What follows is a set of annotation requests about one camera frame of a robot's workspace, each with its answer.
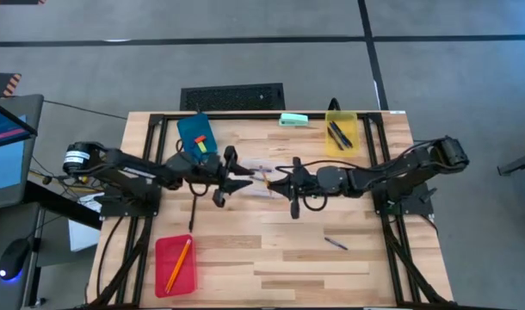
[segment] wooden tabletop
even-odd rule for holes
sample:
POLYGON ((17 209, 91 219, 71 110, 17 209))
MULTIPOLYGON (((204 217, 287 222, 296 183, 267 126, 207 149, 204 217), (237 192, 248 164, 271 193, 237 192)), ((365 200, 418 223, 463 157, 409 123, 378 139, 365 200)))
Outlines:
MULTIPOLYGON (((129 114, 121 144, 123 152, 142 157, 149 116, 150 112, 129 114)), ((383 112, 383 119, 394 158, 412 144, 410 127, 406 114, 383 112)), ((308 127, 280 127, 277 120, 210 122, 219 153, 228 145, 236 146, 240 161, 264 159, 290 164, 293 156, 305 163, 327 158, 324 121, 310 121, 308 127)), ((367 142, 363 125, 359 123, 361 149, 355 158, 343 159, 369 166, 367 142)), ((376 152, 380 154, 379 138, 376 130, 373 132, 376 152)), ((156 130, 152 160, 157 139, 156 130)), ((164 158, 176 152, 177 139, 175 122, 170 121, 164 158)), ((314 172, 318 166, 309 168, 314 172)), ((380 219, 374 214, 370 195, 360 199, 330 198, 322 212, 311 212, 301 204, 300 219, 292 220, 289 202, 284 197, 240 191, 227 198, 224 208, 217 208, 211 201, 213 190, 198 200, 192 233, 197 252, 198 289, 193 294, 159 299, 154 293, 155 242, 188 233, 192 206, 188 186, 178 191, 163 190, 159 215, 151 231, 141 307, 395 305, 380 219), (349 250, 325 242, 324 236, 346 245, 349 250)), ((107 219, 102 226, 90 274, 89 301, 96 297, 96 272, 102 248, 116 221, 107 219)), ((451 299, 435 230, 416 215, 405 216, 405 221, 416 266, 440 295, 451 299)), ((102 267, 102 288, 121 265, 128 224, 129 219, 125 218, 108 246, 102 267)), ((399 266, 405 299, 409 300, 405 269, 401 263, 399 266)), ((125 301, 132 299, 135 273, 136 264, 129 275, 125 301)))

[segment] blue light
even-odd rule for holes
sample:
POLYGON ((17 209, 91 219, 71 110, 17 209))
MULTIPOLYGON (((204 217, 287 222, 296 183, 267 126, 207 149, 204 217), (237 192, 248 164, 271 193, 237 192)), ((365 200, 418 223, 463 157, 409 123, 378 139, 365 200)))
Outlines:
POLYGON ((4 280, 4 279, 1 279, 3 280, 3 282, 6 282, 6 283, 15 283, 15 282, 18 282, 20 281, 20 277, 22 276, 22 273, 23 273, 23 270, 20 270, 20 272, 18 273, 17 276, 11 278, 11 279, 8 279, 8 280, 4 280))

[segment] black floor stripe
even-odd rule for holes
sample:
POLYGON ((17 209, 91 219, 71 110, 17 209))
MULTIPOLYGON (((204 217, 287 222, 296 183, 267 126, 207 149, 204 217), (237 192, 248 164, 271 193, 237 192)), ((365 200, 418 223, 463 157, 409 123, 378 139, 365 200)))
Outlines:
POLYGON ((363 42, 362 36, 287 36, 244 38, 187 38, 187 39, 139 39, 139 40, 47 40, 47 41, 0 41, 0 47, 125 47, 125 46, 173 46, 213 44, 256 43, 345 43, 363 42))
POLYGON ((374 36, 375 42, 480 42, 525 40, 525 34, 374 36))
POLYGON ((389 103, 386 100, 385 85, 383 84, 383 77, 381 76, 380 63, 377 59, 377 51, 375 50, 374 36, 372 35, 372 27, 369 23, 368 8, 365 0, 358 0, 358 8, 360 9, 360 18, 362 26, 364 27, 364 37, 366 38, 367 55, 369 63, 372 68, 372 76, 374 77, 375 90, 377 91, 377 100, 379 108, 382 110, 389 109, 389 103))

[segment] white paper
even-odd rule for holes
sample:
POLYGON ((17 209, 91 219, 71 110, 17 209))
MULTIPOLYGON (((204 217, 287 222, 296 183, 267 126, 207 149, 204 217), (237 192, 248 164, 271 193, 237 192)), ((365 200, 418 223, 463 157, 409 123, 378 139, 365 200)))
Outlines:
MULTIPOLYGON (((94 197, 104 195, 104 193, 97 193, 87 195, 79 199, 79 203, 83 206, 100 213, 100 203, 94 200, 94 197)), ((70 248, 72 251, 81 251, 92 245, 97 245, 100 239, 100 231, 92 227, 79 224, 76 221, 68 220, 70 225, 70 248)))

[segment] yellow pencil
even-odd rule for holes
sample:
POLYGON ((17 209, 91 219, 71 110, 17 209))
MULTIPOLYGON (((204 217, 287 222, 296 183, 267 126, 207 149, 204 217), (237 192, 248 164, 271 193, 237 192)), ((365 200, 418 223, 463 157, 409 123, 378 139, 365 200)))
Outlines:
POLYGON ((182 249, 182 253, 180 254, 180 257, 178 258, 178 262, 176 262, 175 269, 173 270, 173 274, 170 276, 170 279, 167 282, 167 288, 165 288, 165 293, 167 294, 173 288, 173 284, 175 284, 176 276, 178 276, 178 272, 180 271, 180 268, 182 267, 182 263, 184 263, 184 258, 186 257, 186 254, 188 254, 188 248, 190 247, 191 243, 192 243, 192 239, 188 239, 188 241, 186 241, 186 245, 182 249))

